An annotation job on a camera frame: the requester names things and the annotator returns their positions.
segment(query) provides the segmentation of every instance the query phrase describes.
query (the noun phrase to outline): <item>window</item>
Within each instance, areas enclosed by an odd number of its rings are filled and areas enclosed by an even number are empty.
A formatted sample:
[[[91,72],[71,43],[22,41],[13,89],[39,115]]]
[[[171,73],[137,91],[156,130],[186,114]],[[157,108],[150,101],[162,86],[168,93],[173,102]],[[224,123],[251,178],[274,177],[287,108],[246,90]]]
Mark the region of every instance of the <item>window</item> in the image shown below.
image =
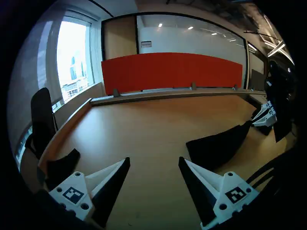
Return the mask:
[[[91,53],[91,23],[64,17],[59,30],[57,67],[63,100],[94,84]]]

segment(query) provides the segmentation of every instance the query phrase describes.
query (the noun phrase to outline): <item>chair backrest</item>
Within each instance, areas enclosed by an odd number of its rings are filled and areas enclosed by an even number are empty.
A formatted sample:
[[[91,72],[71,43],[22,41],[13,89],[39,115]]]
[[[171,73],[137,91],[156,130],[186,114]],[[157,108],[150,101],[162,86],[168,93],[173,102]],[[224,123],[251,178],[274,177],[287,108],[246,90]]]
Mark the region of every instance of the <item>chair backrest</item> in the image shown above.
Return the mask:
[[[50,93],[47,88],[40,89],[31,99],[33,145],[38,158],[55,135],[54,118]]]

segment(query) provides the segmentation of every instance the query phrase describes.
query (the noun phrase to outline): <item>window sill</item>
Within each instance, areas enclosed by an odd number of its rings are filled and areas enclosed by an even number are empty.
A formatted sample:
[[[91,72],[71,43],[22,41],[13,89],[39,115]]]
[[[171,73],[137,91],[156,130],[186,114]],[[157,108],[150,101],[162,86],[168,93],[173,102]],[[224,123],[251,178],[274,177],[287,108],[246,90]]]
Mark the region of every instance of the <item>window sill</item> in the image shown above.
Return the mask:
[[[86,92],[87,90],[89,90],[91,87],[99,84],[99,83],[94,83],[92,85],[89,85],[88,87],[86,87],[84,90],[78,92],[77,94],[74,94],[72,97],[70,97],[69,99],[67,99],[66,101],[64,101],[64,103],[60,106],[57,106],[53,111],[53,113],[55,113],[56,111],[58,111],[60,108],[62,108],[62,106],[64,106],[65,104],[67,104],[69,101],[71,101],[72,99],[76,98],[77,96],[79,96],[80,94],[82,94],[83,92]]]

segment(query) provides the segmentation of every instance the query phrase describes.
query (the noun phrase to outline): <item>glass wall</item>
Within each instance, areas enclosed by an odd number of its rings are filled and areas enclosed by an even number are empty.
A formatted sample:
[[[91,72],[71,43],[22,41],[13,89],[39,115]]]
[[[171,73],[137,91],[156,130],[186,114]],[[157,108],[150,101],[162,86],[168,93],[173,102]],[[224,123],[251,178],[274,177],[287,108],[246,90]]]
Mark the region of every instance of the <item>glass wall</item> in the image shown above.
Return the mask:
[[[236,62],[243,67],[244,86],[246,49],[244,40],[232,32],[205,21],[175,15],[137,16],[137,27],[140,54],[192,53]]]

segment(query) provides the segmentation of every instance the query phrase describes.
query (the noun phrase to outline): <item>wooden table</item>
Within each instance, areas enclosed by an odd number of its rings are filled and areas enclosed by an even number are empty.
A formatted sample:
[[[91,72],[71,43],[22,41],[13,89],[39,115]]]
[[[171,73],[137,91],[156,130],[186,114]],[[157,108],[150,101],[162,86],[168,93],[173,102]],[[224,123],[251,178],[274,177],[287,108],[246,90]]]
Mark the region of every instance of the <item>wooden table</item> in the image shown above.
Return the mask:
[[[130,157],[131,167],[107,229],[200,229],[200,218],[178,167],[190,160],[185,143],[249,120],[255,108],[236,95],[189,97],[92,107],[59,149],[81,153],[76,170],[85,175]],[[216,173],[243,179],[284,152],[251,128],[236,155]]]

